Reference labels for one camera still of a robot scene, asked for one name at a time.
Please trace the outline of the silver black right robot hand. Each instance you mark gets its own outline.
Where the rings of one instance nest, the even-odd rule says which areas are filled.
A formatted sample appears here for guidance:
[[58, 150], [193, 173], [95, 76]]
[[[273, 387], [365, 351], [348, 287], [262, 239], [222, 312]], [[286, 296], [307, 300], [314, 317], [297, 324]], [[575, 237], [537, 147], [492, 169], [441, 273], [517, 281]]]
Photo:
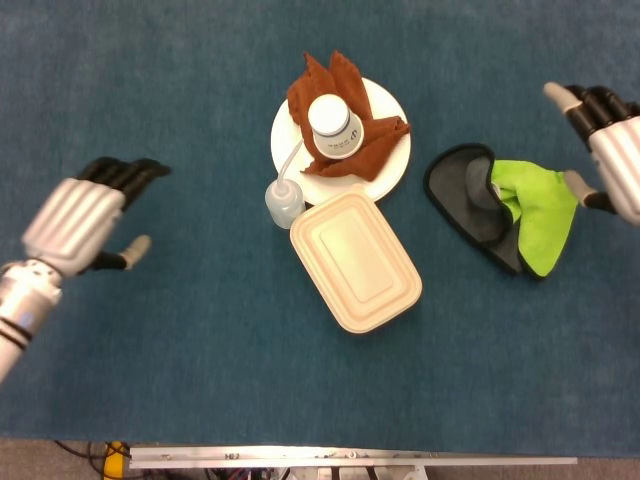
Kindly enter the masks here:
[[605, 86], [584, 88], [548, 82], [543, 87], [581, 139], [606, 187], [591, 189], [575, 172], [566, 181], [579, 202], [639, 224], [639, 104]]

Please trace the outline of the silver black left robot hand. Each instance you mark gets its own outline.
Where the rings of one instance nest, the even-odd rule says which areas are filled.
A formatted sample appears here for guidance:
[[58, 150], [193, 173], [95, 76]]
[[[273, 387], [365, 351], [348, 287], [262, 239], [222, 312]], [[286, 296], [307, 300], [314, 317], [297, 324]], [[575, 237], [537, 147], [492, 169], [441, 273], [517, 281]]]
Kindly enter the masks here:
[[141, 235], [119, 253], [104, 250], [122, 214], [154, 180], [171, 169], [156, 160], [125, 162], [99, 157], [64, 179], [44, 202], [22, 236], [28, 258], [65, 278], [90, 270], [127, 270], [147, 253]]

